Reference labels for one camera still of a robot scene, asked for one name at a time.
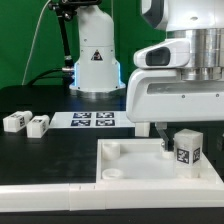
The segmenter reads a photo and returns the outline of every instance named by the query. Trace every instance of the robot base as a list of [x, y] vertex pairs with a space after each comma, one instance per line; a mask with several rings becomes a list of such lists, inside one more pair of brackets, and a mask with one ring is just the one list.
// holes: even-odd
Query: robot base
[[119, 86], [116, 90], [104, 91], [104, 92], [81, 91], [77, 87], [70, 86], [71, 95], [88, 99], [107, 99], [114, 96], [123, 96], [125, 95], [125, 93], [126, 93], [125, 84]]

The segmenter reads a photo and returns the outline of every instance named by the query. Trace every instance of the green wall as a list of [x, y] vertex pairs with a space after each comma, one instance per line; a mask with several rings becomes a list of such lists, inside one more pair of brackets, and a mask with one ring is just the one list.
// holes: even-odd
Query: green wall
[[[47, 0], [0, 1], [0, 88], [22, 83], [35, 28]], [[135, 69], [136, 50], [158, 43], [165, 38], [152, 30], [140, 16], [140, 0], [103, 0], [100, 8], [114, 14], [116, 57], [122, 65], [122, 79], [127, 83]], [[76, 19], [66, 24], [74, 60], [79, 56]], [[63, 49], [57, 18], [46, 10], [40, 26], [26, 81], [48, 69], [63, 66]], [[59, 84], [44, 80], [38, 84]]]

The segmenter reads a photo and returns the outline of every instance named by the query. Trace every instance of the robot end effector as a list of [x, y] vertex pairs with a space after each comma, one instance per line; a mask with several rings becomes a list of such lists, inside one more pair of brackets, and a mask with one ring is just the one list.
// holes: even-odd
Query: robot end effector
[[139, 69], [127, 92], [132, 122], [224, 120], [223, 10], [223, 0], [142, 0], [144, 19], [167, 39], [135, 53]]

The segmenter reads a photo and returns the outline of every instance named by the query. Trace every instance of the warning label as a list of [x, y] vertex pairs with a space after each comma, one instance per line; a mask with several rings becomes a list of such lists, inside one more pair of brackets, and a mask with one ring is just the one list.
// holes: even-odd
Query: warning label
[[103, 58], [101, 57], [101, 54], [98, 50], [96, 50], [96, 52], [94, 53], [91, 60], [92, 61], [103, 61]]

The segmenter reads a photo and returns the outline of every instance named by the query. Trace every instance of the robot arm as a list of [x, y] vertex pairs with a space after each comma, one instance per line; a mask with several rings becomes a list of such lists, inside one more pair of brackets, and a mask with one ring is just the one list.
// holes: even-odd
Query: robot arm
[[142, 16], [155, 29], [165, 30], [168, 23], [167, 0], [142, 0]]

